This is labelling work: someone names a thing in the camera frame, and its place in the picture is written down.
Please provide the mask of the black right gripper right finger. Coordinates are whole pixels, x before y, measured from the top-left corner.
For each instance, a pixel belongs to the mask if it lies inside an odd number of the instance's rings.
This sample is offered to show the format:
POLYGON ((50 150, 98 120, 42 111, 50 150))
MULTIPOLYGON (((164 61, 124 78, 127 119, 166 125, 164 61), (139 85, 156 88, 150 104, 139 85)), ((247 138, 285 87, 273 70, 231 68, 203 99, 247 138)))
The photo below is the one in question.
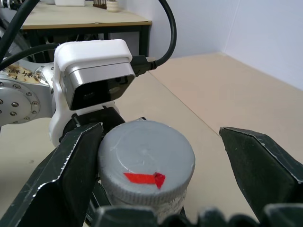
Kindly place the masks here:
POLYGON ((221 127, 237 185, 258 219, 268 204, 302 203, 303 165, 266 134, 221 127))

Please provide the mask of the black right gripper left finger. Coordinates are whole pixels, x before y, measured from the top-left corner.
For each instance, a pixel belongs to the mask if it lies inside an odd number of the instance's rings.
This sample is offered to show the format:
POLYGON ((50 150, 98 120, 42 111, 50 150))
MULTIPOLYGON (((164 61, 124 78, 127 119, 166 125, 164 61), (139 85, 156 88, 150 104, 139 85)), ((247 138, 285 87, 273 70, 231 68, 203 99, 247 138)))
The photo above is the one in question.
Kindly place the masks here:
POLYGON ((34 170, 0 220, 2 227, 81 227, 97 178, 103 124, 68 132, 34 170))

